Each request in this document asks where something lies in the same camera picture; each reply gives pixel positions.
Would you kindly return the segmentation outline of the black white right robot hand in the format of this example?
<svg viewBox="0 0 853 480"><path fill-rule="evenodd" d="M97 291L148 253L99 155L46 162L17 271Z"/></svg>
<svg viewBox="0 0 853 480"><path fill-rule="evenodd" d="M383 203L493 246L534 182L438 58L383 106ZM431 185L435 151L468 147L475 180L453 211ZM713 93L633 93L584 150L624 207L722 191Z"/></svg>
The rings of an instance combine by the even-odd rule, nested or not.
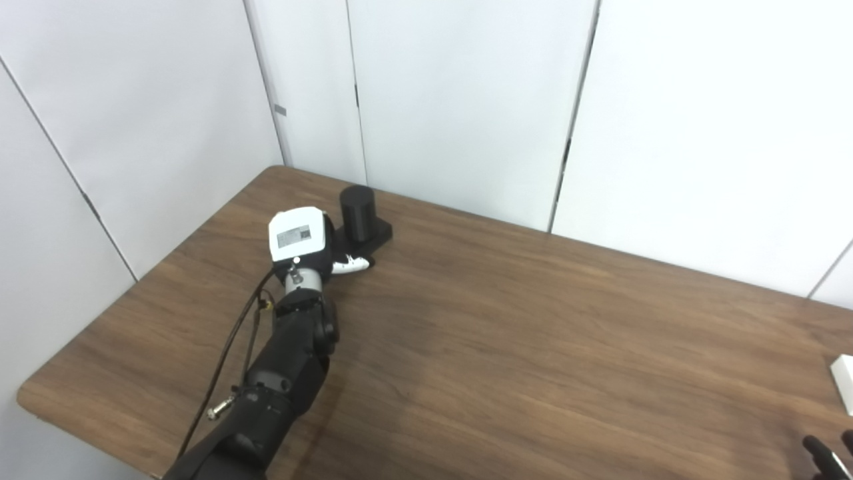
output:
<svg viewBox="0 0 853 480"><path fill-rule="evenodd" d="M802 446L816 468L811 479L852 479L851 467L847 468L840 456L814 435L805 435Z"/></svg>

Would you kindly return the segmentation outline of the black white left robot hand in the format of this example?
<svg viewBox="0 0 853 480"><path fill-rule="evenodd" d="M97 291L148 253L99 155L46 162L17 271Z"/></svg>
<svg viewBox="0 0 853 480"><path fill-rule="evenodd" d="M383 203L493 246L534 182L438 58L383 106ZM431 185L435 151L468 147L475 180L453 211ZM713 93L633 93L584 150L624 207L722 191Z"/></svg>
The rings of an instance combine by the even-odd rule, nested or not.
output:
<svg viewBox="0 0 853 480"><path fill-rule="evenodd" d="M337 237L328 213L317 207L299 207L277 213L268 226L269 253L275 276L290 271L314 271L322 282L335 275L365 271L374 261L350 252Z"/></svg>

